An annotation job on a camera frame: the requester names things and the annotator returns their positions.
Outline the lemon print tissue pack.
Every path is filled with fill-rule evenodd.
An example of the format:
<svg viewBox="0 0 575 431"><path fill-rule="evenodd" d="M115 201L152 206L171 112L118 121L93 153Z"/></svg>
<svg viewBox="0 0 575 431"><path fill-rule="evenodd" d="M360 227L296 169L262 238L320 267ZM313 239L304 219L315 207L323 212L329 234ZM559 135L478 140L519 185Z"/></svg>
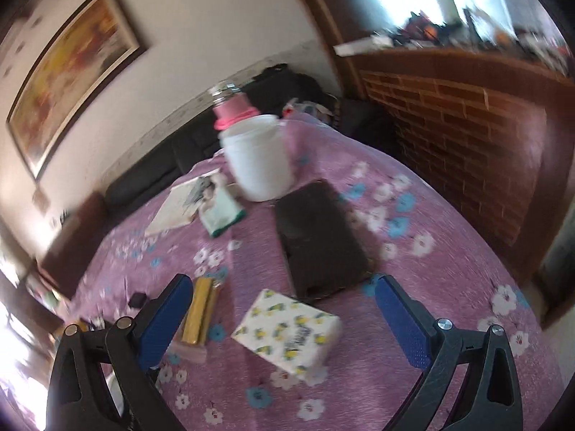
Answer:
<svg viewBox="0 0 575 431"><path fill-rule="evenodd" d="M341 332L338 316L264 289L231 337L289 375L307 379L323 368Z"/></svg>

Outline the purple floral tablecloth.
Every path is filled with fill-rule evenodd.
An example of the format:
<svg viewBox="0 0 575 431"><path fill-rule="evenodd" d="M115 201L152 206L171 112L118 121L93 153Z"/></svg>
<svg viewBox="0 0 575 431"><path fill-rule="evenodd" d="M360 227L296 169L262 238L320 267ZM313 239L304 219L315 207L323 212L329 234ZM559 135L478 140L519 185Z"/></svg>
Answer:
<svg viewBox="0 0 575 431"><path fill-rule="evenodd" d="M437 317L461 329L504 327L519 374L523 426L537 429L563 391L560 370L535 315L502 263L473 227L395 159L309 117L281 124L300 185L323 181L367 254L329 232L293 265L281 229L308 212L278 216L274 203L245 203L245 218L211 237L199 221L155 236L145 232L157 196L102 241L72 300L72 318L113 320L134 293L158 295L177 273L210 276L221 291L208 330L207 359L171 354L157 386L189 430L379 430L414 386L413 368L374 297L377 276L394 276ZM264 323L264 343L286 331L279 317L321 328L298 312L296 282L334 279L318 306L342 324L339 342L313 375L291 377L239 343L247 314Z"/></svg>

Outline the white paper notebook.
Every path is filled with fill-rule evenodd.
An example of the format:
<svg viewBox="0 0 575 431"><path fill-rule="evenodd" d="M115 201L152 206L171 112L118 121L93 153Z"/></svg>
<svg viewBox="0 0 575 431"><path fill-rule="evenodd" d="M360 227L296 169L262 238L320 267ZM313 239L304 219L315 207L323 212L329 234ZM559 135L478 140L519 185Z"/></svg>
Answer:
<svg viewBox="0 0 575 431"><path fill-rule="evenodd" d="M144 236L155 236L158 233L184 227L191 223L199 208L199 203L193 196L200 189L200 183L204 179L220 173L216 168L198 177L189 179L170 189L166 200L144 231Z"/></svg>

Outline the brick pattern counter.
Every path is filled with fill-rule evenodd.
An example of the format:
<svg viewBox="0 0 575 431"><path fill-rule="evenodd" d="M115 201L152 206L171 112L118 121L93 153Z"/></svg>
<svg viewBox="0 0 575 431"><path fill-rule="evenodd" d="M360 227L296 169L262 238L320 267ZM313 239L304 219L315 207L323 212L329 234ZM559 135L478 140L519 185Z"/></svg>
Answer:
<svg viewBox="0 0 575 431"><path fill-rule="evenodd" d="M574 84L525 61L456 49L333 50L347 92L397 122L404 160L525 283L574 195Z"/></svg>

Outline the framed landscape painting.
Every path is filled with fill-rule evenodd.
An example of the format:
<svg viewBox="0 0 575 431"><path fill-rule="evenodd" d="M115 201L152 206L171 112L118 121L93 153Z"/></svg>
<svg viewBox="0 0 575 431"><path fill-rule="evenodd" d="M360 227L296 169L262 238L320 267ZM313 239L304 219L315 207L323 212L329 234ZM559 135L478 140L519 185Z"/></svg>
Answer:
<svg viewBox="0 0 575 431"><path fill-rule="evenodd" d="M146 49L123 0L86 0L66 19L34 61L6 119L33 180L96 96Z"/></svg>

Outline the black leather sofa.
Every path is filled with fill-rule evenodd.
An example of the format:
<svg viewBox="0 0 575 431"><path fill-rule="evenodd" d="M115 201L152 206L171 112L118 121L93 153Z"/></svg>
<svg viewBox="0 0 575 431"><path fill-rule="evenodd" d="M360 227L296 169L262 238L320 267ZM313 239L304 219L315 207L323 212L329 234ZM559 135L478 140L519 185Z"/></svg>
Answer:
<svg viewBox="0 0 575 431"><path fill-rule="evenodd" d="M334 97L313 77L291 70L286 63L264 69L242 91L263 114L281 115L293 98L326 108L334 103ZM188 173L196 163L212 157L219 149L214 122L211 106L196 115L186 114L182 126L108 186L103 195L108 212L134 211Z"/></svg>

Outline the small wall plaque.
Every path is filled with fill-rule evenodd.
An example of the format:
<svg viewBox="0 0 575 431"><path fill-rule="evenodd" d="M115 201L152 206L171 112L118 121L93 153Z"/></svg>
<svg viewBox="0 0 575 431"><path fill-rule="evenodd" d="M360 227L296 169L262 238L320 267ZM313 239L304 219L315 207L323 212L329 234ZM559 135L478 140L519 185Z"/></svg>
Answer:
<svg viewBox="0 0 575 431"><path fill-rule="evenodd" d="M32 195L32 204L41 215L45 215L50 208L51 202L44 191L37 187Z"/></svg>

